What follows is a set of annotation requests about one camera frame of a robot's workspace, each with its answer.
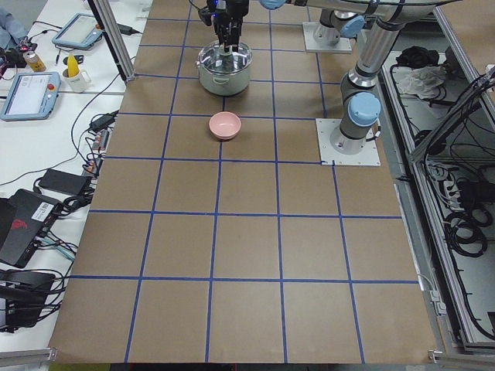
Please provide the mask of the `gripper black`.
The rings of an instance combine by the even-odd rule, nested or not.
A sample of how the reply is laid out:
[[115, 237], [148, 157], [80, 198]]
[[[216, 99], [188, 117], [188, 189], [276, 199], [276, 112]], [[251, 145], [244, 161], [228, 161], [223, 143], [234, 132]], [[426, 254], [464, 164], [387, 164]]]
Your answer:
[[213, 20], [217, 24], [217, 38], [225, 53], [238, 51], [241, 26], [249, 12], [248, 0], [213, 1]]

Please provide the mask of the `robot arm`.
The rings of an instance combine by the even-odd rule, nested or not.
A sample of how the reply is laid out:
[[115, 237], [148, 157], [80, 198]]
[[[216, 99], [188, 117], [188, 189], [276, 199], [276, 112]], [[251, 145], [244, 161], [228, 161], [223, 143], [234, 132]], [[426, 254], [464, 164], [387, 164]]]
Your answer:
[[[237, 51], [244, 17], [249, 13], [248, 1], [207, 1], [198, 16], [213, 26], [220, 47]], [[311, 53], [351, 53], [350, 40], [360, 33], [365, 17], [355, 12], [323, 9], [318, 22], [302, 24], [306, 51]]]
[[343, 100], [343, 117], [330, 135], [330, 144], [338, 152], [355, 155], [367, 142], [370, 128], [377, 122], [381, 102], [373, 94], [377, 74], [390, 54], [399, 32], [445, 1], [262, 1], [269, 10], [283, 5], [313, 7], [330, 13], [330, 23], [341, 35], [353, 35], [361, 30], [355, 20], [374, 15], [375, 22], [355, 67], [342, 79], [340, 90]]

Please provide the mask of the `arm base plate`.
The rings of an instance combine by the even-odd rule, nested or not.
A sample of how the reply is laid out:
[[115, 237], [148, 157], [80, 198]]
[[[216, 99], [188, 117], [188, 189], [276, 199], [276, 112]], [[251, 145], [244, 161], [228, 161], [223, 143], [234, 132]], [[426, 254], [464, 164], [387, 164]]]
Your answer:
[[373, 128], [369, 128], [365, 138], [349, 139], [341, 133], [340, 122], [340, 119], [316, 119], [320, 163], [341, 166], [380, 166]]
[[319, 22], [302, 24], [306, 52], [351, 54], [352, 46], [348, 38], [341, 37], [335, 28]]

